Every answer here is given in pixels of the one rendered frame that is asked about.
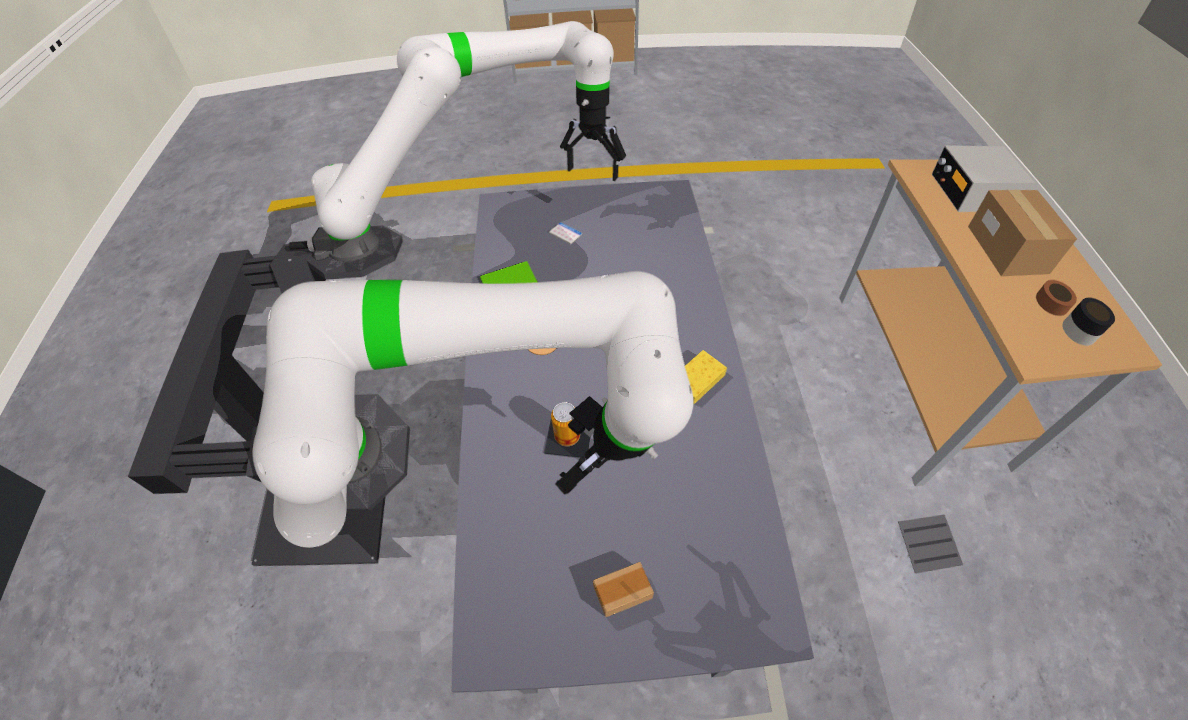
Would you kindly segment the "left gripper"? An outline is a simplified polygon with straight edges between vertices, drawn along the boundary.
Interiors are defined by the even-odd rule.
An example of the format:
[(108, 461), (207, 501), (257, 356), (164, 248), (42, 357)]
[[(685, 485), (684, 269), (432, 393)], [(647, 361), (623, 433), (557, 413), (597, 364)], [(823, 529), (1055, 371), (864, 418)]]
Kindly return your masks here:
[[(570, 170), (574, 169), (574, 149), (571, 147), (574, 147), (575, 143), (579, 143), (580, 138), (584, 135), (586, 138), (593, 138), (593, 140), (604, 143), (604, 147), (606, 147), (606, 150), (611, 154), (611, 158), (613, 158), (614, 160), (613, 181), (617, 181), (618, 168), (620, 168), (623, 158), (626, 158), (626, 152), (623, 151), (623, 143), (620, 143), (620, 137), (617, 135), (617, 126), (613, 127), (606, 126), (606, 108), (604, 109), (579, 108), (579, 116), (580, 116), (580, 122), (579, 120), (574, 119), (571, 120), (570, 124), (568, 124), (568, 131), (565, 133), (565, 138), (563, 138), (563, 141), (560, 145), (560, 149), (565, 149), (568, 172), (570, 172)], [(579, 130), (581, 130), (580, 135), (575, 138), (574, 143), (570, 143), (570, 145), (568, 145), (568, 138), (574, 135), (574, 130), (577, 127)], [(608, 135), (611, 135), (611, 140), (608, 135), (604, 135), (606, 131), (608, 132)], [(604, 138), (600, 135), (602, 135)], [(611, 141), (613, 143), (614, 146), (612, 145)]]

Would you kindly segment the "ibuprofen blister pack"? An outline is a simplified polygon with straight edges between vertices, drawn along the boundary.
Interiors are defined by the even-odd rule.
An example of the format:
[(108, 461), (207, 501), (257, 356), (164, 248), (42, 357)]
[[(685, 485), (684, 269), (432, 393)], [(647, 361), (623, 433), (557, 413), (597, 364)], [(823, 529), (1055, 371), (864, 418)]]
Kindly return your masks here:
[(582, 234), (581, 232), (575, 230), (574, 228), (568, 227), (568, 225), (563, 225), (561, 222), (560, 225), (556, 225), (552, 230), (549, 230), (549, 233), (554, 234), (554, 236), (558, 236), (560, 240), (563, 240), (567, 244), (574, 244), (574, 241), (579, 240), (579, 236)]

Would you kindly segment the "brown cardboard box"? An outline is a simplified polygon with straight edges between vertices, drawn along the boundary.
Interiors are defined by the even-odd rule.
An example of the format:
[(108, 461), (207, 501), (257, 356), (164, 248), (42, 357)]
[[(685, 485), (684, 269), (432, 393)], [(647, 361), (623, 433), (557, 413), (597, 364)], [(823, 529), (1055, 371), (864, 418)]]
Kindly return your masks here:
[(652, 600), (655, 594), (642, 562), (593, 580), (593, 587), (598, 592), (598, 600), (606, 618)]

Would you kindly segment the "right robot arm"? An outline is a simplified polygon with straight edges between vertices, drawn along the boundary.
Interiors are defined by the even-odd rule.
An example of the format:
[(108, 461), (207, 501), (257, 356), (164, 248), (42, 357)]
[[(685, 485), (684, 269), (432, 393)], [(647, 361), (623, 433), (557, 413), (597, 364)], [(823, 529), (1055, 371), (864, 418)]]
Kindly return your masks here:
[(375, 427), (355, 419), (358, 372), (527, 348), (602, 348), (608, 398), (604, 408), (584, 398), (568, 428), (589, 437), (595, 429), (614, 457), (655, 460), (655, 443), (677, 436), (690, 419), (675, 299), (655, 274), (503, 284), (305, 282), (280, 293), (268, 312), (254, 438), (255, 473), (274, 495), (280, 536), (309, 548), (335, 538), (345, 525), (347, 484), (367, 476), (383, 455)]

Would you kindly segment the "yellow sponge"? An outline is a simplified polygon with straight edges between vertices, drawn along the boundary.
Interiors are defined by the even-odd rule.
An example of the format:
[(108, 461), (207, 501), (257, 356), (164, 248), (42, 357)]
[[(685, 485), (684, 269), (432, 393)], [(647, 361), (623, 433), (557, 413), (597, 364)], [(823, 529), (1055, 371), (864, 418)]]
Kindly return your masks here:
[(719, 364), (716, 356), (710, 356), (702, 350), (693, 356), (690, 364), (685, 365), (687, 379), (693, 389), (693, 404), (699, 402), (704, 393), (716, 386), (719, 379), (725, 377), (727, 366)]

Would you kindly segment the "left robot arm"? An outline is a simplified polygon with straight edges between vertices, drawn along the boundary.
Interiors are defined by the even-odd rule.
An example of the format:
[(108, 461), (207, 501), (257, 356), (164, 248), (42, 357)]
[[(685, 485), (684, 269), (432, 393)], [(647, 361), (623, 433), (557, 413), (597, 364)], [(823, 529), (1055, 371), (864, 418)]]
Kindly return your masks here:
[(606, 36), (576, 20), (539, 29), (407, 38), (397, 53), (402, 81), (355, 158), (312, 173), (323, 227), (307, 241), (289, 244), (289, 250), (310, 250), (316, 260), (330, 255), (342, 263), (373, 254), (380, 245), (369, 225), (375, 206), (407, 149), (457, 90), (461, 77), (529, 61), (571, 61), (576, 105), (600, 109), (609, 105), (613, 56)]

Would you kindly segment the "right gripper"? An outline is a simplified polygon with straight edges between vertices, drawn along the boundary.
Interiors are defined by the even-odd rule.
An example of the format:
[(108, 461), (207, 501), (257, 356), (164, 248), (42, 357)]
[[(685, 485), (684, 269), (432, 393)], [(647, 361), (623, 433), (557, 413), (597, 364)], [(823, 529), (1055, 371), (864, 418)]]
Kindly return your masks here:
[[(604, 448), (600, 447), (598, 443), (598, 436), (595, 436), (595, 429), (593, 438), (594, 438), (594, 446), (590, 446), (590, 448), (588, 448), (588, 451), (584, 451), (584, 457), (580, 457), (579, 462), (574, 465), (574, 468), (567, 470), (567, 473), (565, 470), (562, 470), (562, 473), (560, 474), (560, 476), (562, 478), (557, 480), (556, 486), (562, 491), (563, 495), (568, 495), (568, 492), (571, 492), (571, 488), (577, 486), (577, 484), (582, 478), (588, 475), (590, 470), (593, 470), (594, 468), (600, 468), (600, 466), (602, 466), (604, 462), (609, 460), (614, 461), (625, 460), (621, 457), (614, 457), (611, 454), (607, 454), (607, 451), (604, 451)], [(600, 460), (604, 461), (600, 462)]]

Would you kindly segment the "yellow and red drink can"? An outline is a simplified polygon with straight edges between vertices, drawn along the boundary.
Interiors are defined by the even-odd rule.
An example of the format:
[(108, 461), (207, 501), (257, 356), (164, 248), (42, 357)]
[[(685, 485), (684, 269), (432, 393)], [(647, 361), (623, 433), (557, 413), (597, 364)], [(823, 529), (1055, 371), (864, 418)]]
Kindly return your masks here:
[(562, 402), (562, 404), (557, 404), (556, 408), (552, 409), (552, 413), (550, 413), (554, 436), (556, 436), (556, 441), (560, 446), (575, 446), (575, 443), (579, 442), (580, 436), (576, 436), (574, 430), (568, 428), (568, 421), (571, 421), (570, 413), (574, 409), (574, 405)]

